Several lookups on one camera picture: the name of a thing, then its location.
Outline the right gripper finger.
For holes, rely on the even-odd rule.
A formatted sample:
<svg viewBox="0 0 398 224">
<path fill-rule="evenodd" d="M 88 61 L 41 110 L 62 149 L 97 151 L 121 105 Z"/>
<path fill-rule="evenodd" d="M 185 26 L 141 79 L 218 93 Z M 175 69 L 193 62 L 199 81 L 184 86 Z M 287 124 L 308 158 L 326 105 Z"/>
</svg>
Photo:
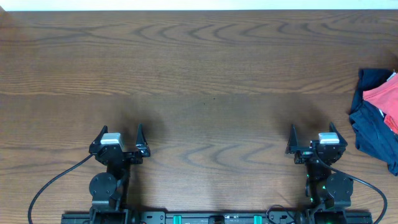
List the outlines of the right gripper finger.
<svg viewBox="0 0 398 224">
<path fill-rule="evenodd" d="M 296 131 L 295 125 L 293 124 L 293 125 L 291 125 L 287 147 L 288 148 L 297 147 L 298 145 L 299 145 L 299 142 L 297 139 L 297 131 Z"/>
<path fill-rule="evenodd" d="M 335 133 L 337 135 L 337 138 L 339 139 L 339 144 L 340 145 L 347 145 L 346 140 L 344 139 L 344 137 L 337 131 L 337 128 L 335 127 L 335 125 L 333 124 L 333 122 L 329 123 L 329 132 L 331 133 Z"/>
</svg>

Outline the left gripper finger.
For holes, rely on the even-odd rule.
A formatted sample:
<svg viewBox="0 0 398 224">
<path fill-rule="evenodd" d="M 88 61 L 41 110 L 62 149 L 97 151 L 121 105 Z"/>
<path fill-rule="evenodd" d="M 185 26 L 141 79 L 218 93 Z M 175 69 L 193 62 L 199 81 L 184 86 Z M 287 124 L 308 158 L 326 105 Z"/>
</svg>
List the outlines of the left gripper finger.
<svg viewBox="0 0 398 224">
<path fill-rule="evenodd" d="M 137 127 L 136 147 L 147 147 L 147 141 L 144 136 L 142 123 L 139 123 Z"/>
<path fill-rule="evenodd" d="M 91 143 L 93 146 L 101 145 L 101 140 L 104 134 L 108 133 L 107 125 L 104 125 L 97 137 L 95 137 L 94 141 Z"/>
</svg>

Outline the red t-shirt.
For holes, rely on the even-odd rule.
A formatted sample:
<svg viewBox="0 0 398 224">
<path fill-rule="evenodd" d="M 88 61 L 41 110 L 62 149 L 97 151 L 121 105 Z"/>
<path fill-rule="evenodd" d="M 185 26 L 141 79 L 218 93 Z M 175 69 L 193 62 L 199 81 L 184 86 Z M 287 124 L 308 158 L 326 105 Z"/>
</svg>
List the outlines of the red t-shirt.
<svg viewBox="0 0 398 224">
<path fill-rule="evenodd" d="M 397 134 L 397 73 L 381 86 L 365 91 L 363 99 L 385 114 L 384 123 Z"/>
</svg>

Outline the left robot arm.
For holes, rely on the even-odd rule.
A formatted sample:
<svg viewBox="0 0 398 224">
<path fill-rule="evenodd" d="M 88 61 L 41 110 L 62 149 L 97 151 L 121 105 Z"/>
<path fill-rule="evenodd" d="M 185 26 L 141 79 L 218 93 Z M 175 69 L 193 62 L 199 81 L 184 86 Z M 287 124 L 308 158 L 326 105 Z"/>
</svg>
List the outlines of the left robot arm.
<svg viewBox="0 0 398 224">
<path fill-rule="evenodd" d="M 131 166 L 143 163 L 150 157 L 150 148 L 144 137 L 142 124 L 138 125 L 136 150 L 125 151 L 121 133 L 110 133 L 104 126 L 89 146 L 90 155 L 106 172 L 95 175 L 89 191 L 92 196 L 90 223 L 140 223 L 140 215 L 126 204 Z"/>
</svg>

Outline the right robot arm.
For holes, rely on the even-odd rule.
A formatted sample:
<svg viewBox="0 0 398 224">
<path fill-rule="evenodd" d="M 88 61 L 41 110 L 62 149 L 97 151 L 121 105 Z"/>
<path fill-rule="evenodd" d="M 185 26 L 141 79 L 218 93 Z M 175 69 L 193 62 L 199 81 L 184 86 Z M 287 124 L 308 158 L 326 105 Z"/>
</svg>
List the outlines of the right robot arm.
<svg viewBox="0 0 398 224">
<path fill-rule="evenodd" d="M 294 155 L 295 164 L 303 164 L 307 170 L 305 195 L 311 205 L 294 216 L 295 223 L 346 223 L 345 208 L 351 205 L 353 180 L 346 174 L 332 171 L 348 143 L 333 123 L 329 131 L 319 133 L 308 146 L 300 146 L 295 126 L 291 126 L 285 150 Z"/>
</svg>

